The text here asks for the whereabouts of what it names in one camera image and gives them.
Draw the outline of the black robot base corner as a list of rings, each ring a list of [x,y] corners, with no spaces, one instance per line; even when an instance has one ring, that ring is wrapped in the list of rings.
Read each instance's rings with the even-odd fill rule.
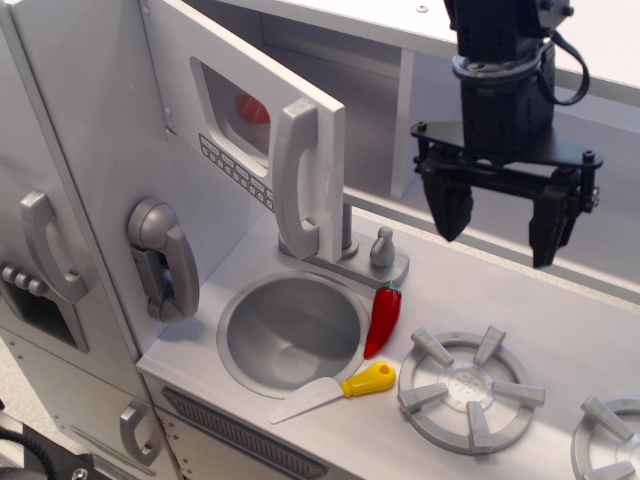
[[[75,454],[5,412],[1,403],[2,479],[106,479],[90,454]]]

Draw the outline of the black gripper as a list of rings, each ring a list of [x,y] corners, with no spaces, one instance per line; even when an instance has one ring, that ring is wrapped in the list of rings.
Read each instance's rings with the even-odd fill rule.
[[[458,55],[462,118],[419,122],[415,158],[438,233],[456,240],[472,218],[475,187],[534,201],[529,222],[533,267],[554,262],[579,215],[591,211],[601,156],[561,137],[553,117],[555,57],[529,54],[490,62]]]

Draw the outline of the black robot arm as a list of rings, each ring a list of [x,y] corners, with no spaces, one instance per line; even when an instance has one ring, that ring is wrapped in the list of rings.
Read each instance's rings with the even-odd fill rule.
[[[448,1],[457,34],[452,69],[459,81],[462,119],[419,122],[415,170],[421,176],[438,233],[455,240],[471,221],[472,190],[529,199],[533,265],[553,263],[577,218],[597,205],[595,172],[602,156],[558,133],[556,107],[582,100],[590,73],[576,93],[555,95],[555,56],[580,53],[558,32],[574,13],[567,1]]]

